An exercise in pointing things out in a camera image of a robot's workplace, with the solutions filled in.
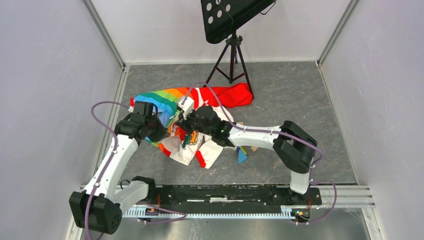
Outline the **rainbow cartoon zip jacket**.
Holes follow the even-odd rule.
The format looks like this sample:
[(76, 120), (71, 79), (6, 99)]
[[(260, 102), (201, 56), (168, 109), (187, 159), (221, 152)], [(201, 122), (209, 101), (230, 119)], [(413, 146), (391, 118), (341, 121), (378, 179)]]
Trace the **rainbow cartoon zip jacket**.
[(166, 156), (188, 166), (197, 159), (202, 168), (209, 169), (222, 153), (224, 147), (213, 142), (206, 134), (193, 132), (174, 133), (174, 115), (177, 112), (177, 102), (186, 94), (194, 100), (194, 107), (212, 106), (222, 120), (233, 120), (229, 108), (247, 106), (252, 103), (253, 95), (247, 83), (237, 83), (233, 86), (213, 86), (168, 88), (141, 93), (130, 98), (130, 106), (136, 101), (153, 103), (158, 107), (159, 120), (167, 128), (168, 136), (158, 142), (151, 143), (159, 148)]

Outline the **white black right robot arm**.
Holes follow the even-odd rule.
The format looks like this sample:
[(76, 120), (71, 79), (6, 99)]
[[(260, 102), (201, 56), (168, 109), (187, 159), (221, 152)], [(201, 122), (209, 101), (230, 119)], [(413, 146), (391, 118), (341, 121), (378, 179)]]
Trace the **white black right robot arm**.
[(257, 127), (221, 119), (211, 106), (196, 110), (177, 107), (177, 126), (211, 137), (221, 147), (252, 146), (274, 151), (290, 170), (289, 199), (302, 204), (309, 198), (310, 168), (317, 142), (302, 128), (286, 120), (282, 126)]

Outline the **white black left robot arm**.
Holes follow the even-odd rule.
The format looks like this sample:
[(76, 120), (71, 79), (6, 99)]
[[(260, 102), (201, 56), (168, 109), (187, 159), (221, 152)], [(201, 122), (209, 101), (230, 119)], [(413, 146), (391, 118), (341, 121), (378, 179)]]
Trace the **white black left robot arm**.
[(151, 102), (136, 101), (129, 114), (114, 128), (102, 126), (112, 134), (112, 141), (96, 173), (82, 191), (74, 191), (69, 205), (74, 222), (86, 232), (114, 234), (123, 214), (139, 201), (153, 203), (157, 198), (155, 180), (135, 176), (129, 185), (116, 191), (131, 156), (146, 138), (161, 140), (167, 130), (158, 117), (158, 107)]

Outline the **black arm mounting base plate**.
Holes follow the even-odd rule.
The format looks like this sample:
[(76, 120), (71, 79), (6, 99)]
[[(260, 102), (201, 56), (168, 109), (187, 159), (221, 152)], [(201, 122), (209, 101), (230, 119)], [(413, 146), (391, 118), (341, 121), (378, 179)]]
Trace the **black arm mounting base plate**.
[(185, 214), (271, 214), (281, 207), (320, 206), (320, 190), (311, 187), (305, 196), (287, 185), (157, 185), (148, 191), (143, 202)]

